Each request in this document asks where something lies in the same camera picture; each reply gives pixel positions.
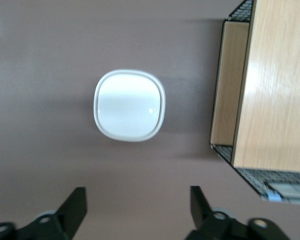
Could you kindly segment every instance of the white rounded square object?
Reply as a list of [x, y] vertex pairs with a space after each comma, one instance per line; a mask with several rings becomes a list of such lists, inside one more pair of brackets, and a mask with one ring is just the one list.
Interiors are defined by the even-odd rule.
[[141, 142], [152, 138], [163, 123], [165, 108], [163, 85], [143, 71], [111, 71], [95, 89], [94, 120], [111, 139]]

